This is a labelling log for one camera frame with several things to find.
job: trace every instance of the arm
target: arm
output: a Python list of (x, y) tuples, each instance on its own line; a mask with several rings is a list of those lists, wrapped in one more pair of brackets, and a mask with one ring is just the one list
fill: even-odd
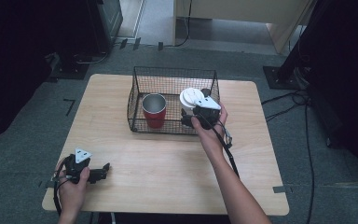
[[(58, 170), (61, 162), (57, 165), (56, 170)], [(61, 171), (60, 176), (65, 176), (63, 171)], [(89, 176), (90, 168), (85, 167), (80, 174), (80, 180), (77, 184), (67, 181), (65, 177), (60, 179), (60, 184), (62, 185), (59, 188), (59, 194), (62, 212), (58, 221), (59, 224), (75, 223), (77, 215), (84, 203)]]
[[(221, 106), (220, 121), (224, 124), (227, 119), (227, 111), (223, 105)], [(270, 223), (269, 218), (253, 195), (227, 163), (222, 146), (213, 130), (204, 130), (200, 126), (200, 122), (194, 117), (191, 122), (213, 167), (230, 221), (232, 223)], [(223, 137), (223, 128), (220, 125), (214, 127)]]

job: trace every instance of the tabletop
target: tabletop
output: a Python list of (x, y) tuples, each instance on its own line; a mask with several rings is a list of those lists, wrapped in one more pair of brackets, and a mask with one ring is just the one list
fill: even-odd
[[(127, 121), (132, 76), (93, 75), (68, 133), (60, 159), (80, 147), (92, 153), (90, 169), (110, 162), (105, 180), (89, 184), (83, 211), (226, 214), (213, 168), (197, 136), (133, 133)], [(218, 80), (233, 137), (230, 149), (242, 183), (267, 215), (289, 206), (269, 129), (254, 82)], [(55, 210), (53, 189), (42, 206)]]

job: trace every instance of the wire basket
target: wire basket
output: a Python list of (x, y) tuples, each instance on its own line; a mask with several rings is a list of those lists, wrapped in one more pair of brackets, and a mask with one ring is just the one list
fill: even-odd
[[(128, 101), (127, 118), (130, 129), (136, 133), (197, 134), (194, 129), (181, 122), (182, 106), (179, 95), (186, 88), (207, 89), (219, 103), (219, 86), (214, 70), (139, 67), (133, 68), (132, 88)], [(147, 125), (142, 108), (143, 98), (150, 93), (159, 93), (166, 100), (166, 115), (161, 128)]]

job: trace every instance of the cup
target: cup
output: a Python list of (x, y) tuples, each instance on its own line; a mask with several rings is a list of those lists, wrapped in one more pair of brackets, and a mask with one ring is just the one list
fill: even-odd
[(142, 108), (147, 125), (150, 128), (158, 129), (164, 125), (166, 104), (164, 96), (157, 93), (147, 94), (142, 101)]
[(182, 108), (188, 115), (193, 115), (193, 108), (196, 107), (195, 102), (204, 98), (202, 91), (194, 88), (184, 89), (179, 95)]

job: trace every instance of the white cup lid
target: white cup lid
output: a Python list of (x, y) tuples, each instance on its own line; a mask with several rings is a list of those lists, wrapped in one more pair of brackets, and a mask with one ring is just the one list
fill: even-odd
[(196, 105), (194, 102), (197, 100), (205, 98), (202, 91), (194, 89), (194, 88), (187, 88), (180, 93), (180, 101), (184, 106), (189, 108), (194, 108)]

